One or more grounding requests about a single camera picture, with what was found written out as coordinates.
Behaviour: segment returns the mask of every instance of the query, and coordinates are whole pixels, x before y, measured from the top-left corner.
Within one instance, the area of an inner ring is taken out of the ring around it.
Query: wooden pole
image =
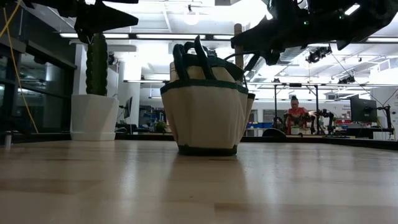
[[[234,35],[239,35],[241,33],[242,33],[242,24],[235,24],[235,26],[234,26]],[[242,46],[235,46],[235,53],[236,54],[243,53],[243,47]],[[243,69],[243,55],[235,56],[235,65],[238,66],[239,68]]]

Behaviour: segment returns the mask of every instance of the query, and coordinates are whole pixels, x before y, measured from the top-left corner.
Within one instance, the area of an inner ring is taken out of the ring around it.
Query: cactus
[[[95,34],[88,44],[86,70],[86,93],[106,96],[108,76],[108,46],[102,33]]]

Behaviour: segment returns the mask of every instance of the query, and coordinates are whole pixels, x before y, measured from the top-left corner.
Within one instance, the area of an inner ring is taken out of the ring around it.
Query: woman
[[[287,126],[287,134],[291,134],[291,127],[295,124],[299,125],[300,127],[307,127],[307,121],[302,120],[304,116],[308,115],[308,111],[305,108],[299,107],[299,100],[296,96],[293,96],[290,105],[291,109],[287,112],[287,119],[286,119],[286,126]]]

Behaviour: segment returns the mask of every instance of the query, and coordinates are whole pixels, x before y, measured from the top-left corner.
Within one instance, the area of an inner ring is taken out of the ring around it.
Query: computer monitor
[[[132,104],[132,97],[126,101],[126,105],[124,106],[124,119],[130,117],[131,112],[131,104]]]
[[[351,121],[377,122],[377,104],[374,100],[350,98]]]

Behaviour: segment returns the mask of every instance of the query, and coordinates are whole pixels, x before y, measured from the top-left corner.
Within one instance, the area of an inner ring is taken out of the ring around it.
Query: canvas tool bag
[[[196,55],[188,54],[194,47]],[[200,38],[177,44],[170,82],[160,89],[166,117],[179,153],[236,154],[254,94],[243,87],[244,71],[217,57],[207,57]]]

